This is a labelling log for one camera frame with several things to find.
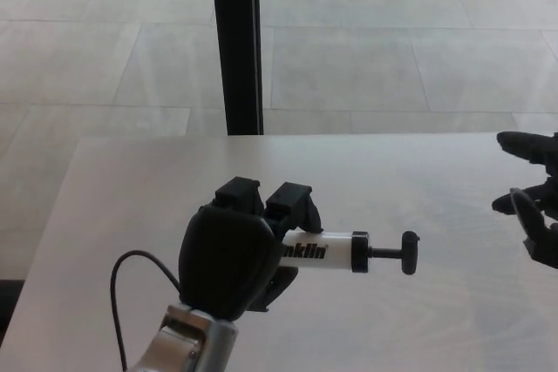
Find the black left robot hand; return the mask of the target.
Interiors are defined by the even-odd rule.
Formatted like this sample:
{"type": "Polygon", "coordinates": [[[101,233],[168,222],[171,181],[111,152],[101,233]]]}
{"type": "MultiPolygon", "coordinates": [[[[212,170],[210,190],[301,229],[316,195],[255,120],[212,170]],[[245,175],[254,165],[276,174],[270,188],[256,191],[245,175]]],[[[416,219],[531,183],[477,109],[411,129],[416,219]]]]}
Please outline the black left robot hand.
{"type": "Polygon", "coordinates": [[[310,186],[285,182],[266,201],[259,181],[234,177],[190,220],[179,255],[180,301],[218,320],[262,312],[299,270],[280,264],[297,228],[321,233],[310,186]]]}

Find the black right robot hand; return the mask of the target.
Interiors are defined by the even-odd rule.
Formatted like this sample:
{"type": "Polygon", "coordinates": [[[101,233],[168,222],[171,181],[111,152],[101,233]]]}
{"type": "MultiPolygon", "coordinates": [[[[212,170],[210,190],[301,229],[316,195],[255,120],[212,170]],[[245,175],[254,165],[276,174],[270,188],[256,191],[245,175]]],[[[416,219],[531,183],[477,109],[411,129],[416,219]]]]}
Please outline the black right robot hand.
{"type": "Polygon", "coordinates": [[[545,223],[547,216],[557,219],[557,136],[499,132],[496,139],[504,152],[544,166],[548,177],[537,186],[510,189],[492,202],[492,209],[517,217],[526,234],[524,246],[531,260],[557,268],[557,225],[545,223]]]}

